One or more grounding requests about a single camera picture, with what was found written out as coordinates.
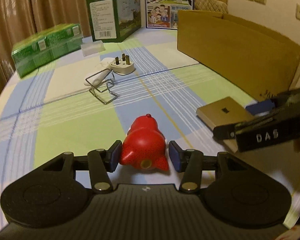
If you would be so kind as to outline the checkered tablecloth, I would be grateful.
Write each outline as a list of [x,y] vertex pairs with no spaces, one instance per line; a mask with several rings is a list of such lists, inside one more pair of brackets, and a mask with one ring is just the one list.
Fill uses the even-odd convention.
[[[177,50],[174,30],[140,29],[122,43],[84,57],[76,51],[20,79],[13,75],[0,95],[0,194],[11,182],[70,151],[84,155],[122,140],[132,122],[151,114],[167,140],[215,154],[223,148],[196,110],[227,96],[254,103],[241,89]],[[135,71],[115,76],[98,101],[84,77],[106,57],[127,53]],[[0,229],[6,220],[0,208]]]

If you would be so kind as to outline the small clear plastic box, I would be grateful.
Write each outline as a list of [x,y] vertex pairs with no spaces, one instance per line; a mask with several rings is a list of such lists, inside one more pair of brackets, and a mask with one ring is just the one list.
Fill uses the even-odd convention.
[[105,47],[103,42],[99,40],[95,42],[81,44],[81,51],[83,56],[89,56],[105,51]]

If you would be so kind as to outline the green drink carton pack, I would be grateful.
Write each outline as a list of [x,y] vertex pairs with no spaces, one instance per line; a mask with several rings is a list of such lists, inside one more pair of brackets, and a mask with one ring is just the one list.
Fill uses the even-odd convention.
[[11,57],[20,78],[81,48],[79,23],[63,23],[33,34],[12,47]]

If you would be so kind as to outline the white remote control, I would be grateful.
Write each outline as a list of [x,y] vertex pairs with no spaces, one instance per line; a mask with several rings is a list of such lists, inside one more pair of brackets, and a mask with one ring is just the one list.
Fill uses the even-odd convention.
[[86,75],[84,78],[84,85],[85,86],[95,86],[97,87],[104,78],[110,73],[111,71],[111,63],[115,59],[113,57],[106,57],[103,60],[101,60],[96,67],[93,69],[93,71]]

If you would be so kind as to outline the open brown cardboard box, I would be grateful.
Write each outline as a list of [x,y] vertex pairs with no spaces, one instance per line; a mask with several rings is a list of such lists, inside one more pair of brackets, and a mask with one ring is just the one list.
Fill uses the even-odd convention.
[[178,12],[177,49],[263,101],[296,87],[300,45],[231,14]]

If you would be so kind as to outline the green white milk box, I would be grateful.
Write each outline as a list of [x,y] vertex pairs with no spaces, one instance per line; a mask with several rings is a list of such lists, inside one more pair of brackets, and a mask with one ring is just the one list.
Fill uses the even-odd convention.
[[122,42],[141,28],[140,0],[85,0],[93,41]]

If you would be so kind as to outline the beige curtain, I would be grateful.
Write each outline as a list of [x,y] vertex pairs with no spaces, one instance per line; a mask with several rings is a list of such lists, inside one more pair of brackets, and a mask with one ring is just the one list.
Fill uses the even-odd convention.
[[79,23],[89,36],[85,0],[0,0],[0,93],[15,72],[13,45],[60,23]]

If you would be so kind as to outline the gold square box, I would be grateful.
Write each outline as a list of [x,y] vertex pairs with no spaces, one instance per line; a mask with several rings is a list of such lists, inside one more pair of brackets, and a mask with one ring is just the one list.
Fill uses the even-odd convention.
[[253,120],[254,116],[231,97],[199,107],[196,114],[211,130],[216,126]]

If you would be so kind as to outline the chrome wire stand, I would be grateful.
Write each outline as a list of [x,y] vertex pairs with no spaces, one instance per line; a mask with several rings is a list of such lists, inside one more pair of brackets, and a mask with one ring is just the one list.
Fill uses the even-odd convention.
[[[89,92],[99,102],[108,105],[118,98],[118,95],[112,91],[115,86],[115,76],[112,70],[104,68],[103,70],[89,74],[85,78],[85,84],[89,86]],[[101,94],[108,92],[109,99],[104,99]]]

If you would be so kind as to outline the blue milk carton box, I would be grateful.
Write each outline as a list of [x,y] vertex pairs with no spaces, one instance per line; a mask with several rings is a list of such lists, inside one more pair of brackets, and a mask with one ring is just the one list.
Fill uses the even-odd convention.
[[194,0],[145,0],[146,28],[177,29],[178,11],[192,10]]

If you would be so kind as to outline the quilted beige chair cushion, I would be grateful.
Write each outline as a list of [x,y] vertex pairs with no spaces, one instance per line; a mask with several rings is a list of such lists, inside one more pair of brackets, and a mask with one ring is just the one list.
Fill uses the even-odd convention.
[[194,9],[228,14],[228,6],[219,0],[194,0]]

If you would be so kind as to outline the white three-pin plug adapter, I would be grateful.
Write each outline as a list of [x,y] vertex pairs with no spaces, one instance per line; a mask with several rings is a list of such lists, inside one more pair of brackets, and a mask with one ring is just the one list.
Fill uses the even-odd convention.
[[115,57],[110,67],[113,72],[119,75],[129,75],[135,71],[134,62],[127,54],[122,54],[121,57]]

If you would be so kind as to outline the red piggy toy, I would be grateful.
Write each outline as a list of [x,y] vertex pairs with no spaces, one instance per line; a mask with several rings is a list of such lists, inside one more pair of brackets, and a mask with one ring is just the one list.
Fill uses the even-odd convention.
[[150,115],[137,117],[122,145],[119,163],[137,170],[169,170],[166,157],[166,139]]

